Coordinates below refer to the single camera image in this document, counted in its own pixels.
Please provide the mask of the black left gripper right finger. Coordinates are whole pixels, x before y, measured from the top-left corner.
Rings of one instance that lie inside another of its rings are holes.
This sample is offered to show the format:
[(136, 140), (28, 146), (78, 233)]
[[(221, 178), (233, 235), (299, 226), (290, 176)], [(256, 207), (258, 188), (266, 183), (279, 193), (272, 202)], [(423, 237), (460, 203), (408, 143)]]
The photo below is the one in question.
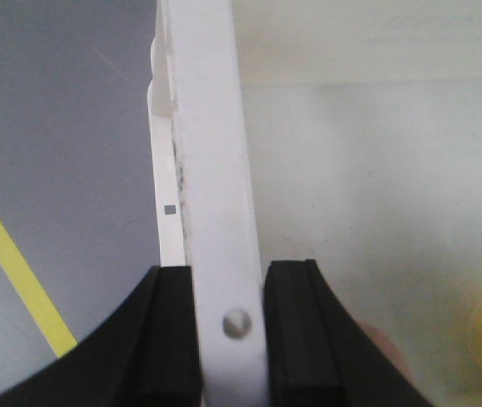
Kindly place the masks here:
[(427, 406), (313, 259), (274, 260), (263, 288), (273, 406)]

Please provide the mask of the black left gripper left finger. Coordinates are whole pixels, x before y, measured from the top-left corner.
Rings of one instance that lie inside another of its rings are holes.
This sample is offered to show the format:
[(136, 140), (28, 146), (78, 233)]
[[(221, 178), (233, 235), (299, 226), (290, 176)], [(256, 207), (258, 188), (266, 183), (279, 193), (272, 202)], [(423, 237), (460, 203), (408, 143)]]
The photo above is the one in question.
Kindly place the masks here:
[(191, 269), (153, 267), (59, 360), (0, 393), (0, 406), (198, 406), (202, 373)]

